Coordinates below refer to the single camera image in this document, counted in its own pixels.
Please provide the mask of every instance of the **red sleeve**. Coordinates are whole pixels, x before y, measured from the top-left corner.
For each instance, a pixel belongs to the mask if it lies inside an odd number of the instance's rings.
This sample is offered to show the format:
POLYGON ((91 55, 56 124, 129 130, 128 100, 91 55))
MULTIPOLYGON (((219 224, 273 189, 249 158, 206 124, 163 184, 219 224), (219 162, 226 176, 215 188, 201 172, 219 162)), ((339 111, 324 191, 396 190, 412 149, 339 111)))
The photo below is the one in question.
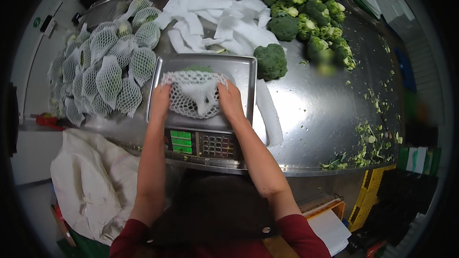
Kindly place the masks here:
POLYGON ((302 215, 287 215, 277 221, 284 240, 300 257, 330 258, 325 243, 313 232, 302 215))
POLYGON ((129 219, 123 230, 110 247, 109 258, 132 257, 141 245, 148 232, 148 227, 142 222, 129 219))

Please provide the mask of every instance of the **scale display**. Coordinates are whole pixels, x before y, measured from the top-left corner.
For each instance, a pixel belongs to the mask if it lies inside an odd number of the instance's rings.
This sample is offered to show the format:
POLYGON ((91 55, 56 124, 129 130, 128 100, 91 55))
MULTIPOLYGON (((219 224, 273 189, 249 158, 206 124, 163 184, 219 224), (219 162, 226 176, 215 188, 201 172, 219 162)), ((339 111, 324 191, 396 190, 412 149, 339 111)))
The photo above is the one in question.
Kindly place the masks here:
POLYGON ((176 154, 198 158, 240 159, 233 134, 165 129, 165 148, 176 154))

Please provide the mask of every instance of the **digital scale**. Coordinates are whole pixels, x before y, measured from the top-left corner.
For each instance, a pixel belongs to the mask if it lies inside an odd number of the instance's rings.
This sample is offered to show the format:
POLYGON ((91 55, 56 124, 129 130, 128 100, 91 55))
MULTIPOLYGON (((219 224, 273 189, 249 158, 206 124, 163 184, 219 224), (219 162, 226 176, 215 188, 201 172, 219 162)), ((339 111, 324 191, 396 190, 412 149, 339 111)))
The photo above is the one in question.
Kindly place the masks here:
MULTIPOLYGON (((255 106, 257 60, 253 57, 204 54, 168 54, 158 57, 148 98, 146 120, 150 120, 152 91, 165 72, 181 71, 189 66, 210 66, 226 75, 241 93, 244 114, 252 123, 255 106)), ((220 113, 206 119, 189 118, 169 111, 165 123, 166 158, 220 166, 238 165, 243 159, 236 135, 226 117, 220 113)))

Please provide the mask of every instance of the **person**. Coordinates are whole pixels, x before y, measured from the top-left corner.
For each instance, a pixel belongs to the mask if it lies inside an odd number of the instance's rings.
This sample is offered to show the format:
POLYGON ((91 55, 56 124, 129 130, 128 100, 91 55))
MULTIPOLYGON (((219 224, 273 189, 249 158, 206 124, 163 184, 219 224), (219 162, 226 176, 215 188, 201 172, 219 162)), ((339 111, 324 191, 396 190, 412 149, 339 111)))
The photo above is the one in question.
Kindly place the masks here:
POLYGON ((235 132, 248 174, 184 175, 165 207, 164 123, 170 86, 152 93, 137 179, 126 226, 113 241, 121 257, 330 257, 301 215, 278 163, 245 118, 239 89, 218 85, 220 107, 235 132))

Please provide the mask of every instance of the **red shirt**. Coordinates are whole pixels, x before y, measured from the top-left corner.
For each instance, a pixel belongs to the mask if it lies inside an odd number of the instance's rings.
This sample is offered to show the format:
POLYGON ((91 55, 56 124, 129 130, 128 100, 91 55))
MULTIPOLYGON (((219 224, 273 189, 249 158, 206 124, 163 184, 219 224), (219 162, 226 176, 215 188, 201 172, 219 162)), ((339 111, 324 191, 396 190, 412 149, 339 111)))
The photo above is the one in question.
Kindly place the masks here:
MULTIPOLYGON (((300 257, 330 258, 324 242, 313 232, 302 215, 288 215, 277 221, 284 240, 300 257)), ((132 257, 137 247, 145 242, 148 227, 142 222, 129 219, 120 235, 113 241, 110 258, 132 257)), ((261 241, 239 241, 221 244, 194 245, 188 249, 167 250, 161 257, 267 257, 271 255, 261 241)))

